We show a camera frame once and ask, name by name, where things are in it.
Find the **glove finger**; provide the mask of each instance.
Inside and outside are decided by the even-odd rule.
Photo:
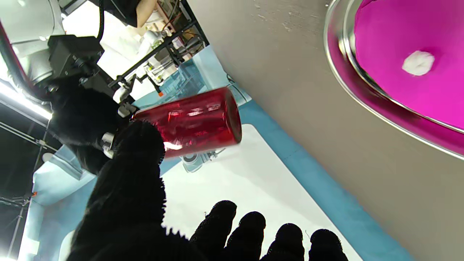
[[[342,243],[335,233],[327,229],[320,229],[311,236],[311,261],[348,261],[343,252]]]
[[[232,232],[223,252],[223,260],[257,261],[261,256],[266,219],[259,212],[250,212]]]
[[[232,230],[236,210],[237,205],[231,201],[216,203],[190,238],[190,242],[196,245],[208,260],[218,259],[224,249],[227,236]]]
[[[113,143],[114,157],[121,154],[140,155],[152,158],[161,164],[165,149],[161,134],[149,122],[134,121],[115,137]]]
[[[269,246],[261,261],[303,261],[303,233],[295,224],[285,224],[279,228],[276,239]]]

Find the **white cotton ball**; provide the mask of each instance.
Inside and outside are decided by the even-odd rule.
[[[432,68],[435,57],[429,52],[415,51],[403,63],[403,70],[415,75],[421,76]]]

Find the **red cup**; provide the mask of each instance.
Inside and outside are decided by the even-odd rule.
[[[133,119],[158,128],[166,158],[223,148],[242,140],[237,103],[227,87],[138,111]]]

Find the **black glove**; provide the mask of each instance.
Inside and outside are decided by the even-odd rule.
[[[108,95],[79,86],[78,78],[52,84],[58,89],[50,94],[51,133],[74,152],[83,169],[98,175],[109,160],[102,152],[102,136],[116,133],[129,118],[117,114],[119,105]]]
[[[82,86],[60,86],[51,93],[53,117],[50,130],[66,145],[101,149],[106,132],[116,133],[123,119],[119,105],[106,94]]]
[[[231,201],[214,205],[190,239],[209,261],[258,261],[264,238],[266,221],[259,212],[250,212],[232,229],[237,206]],[[303,261],[303,233],[295,224],[285,224],[277,231],[261,261]],[[320,229],[311,237],[310,261],[347,261],[338,237],[331,231]]]
[[[132,122],[114,144],[114,157],[101,170],[68,261],[259,260],[265,218],[258,212],[246,214],[227,240],[237,209],[231,201],[215,204],[190,240],[166,232],[166,194],[159,168],[165,150],[154,126]],[[261,260],[303,261],[302,240],[298,226],[285,224]],[[347,260],[332,232],[318,230],[311,242],[311,261]]]

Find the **ceiling light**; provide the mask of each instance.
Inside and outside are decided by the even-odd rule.
[[[0,84],[0,93],[7,96],[8,98],[18,102],[19,104],[23,105],[24,107],[28,108],[29,110],[33,111],[36,114],[39,114],[40,116],[44,117],[47,120],[50,120],[52,118],[52,114],[49,113],[47,110],[44,108],[38,106],[37,104],[34,104],[30,100],[28,100],[24,94],[18,93],[7,86]]]

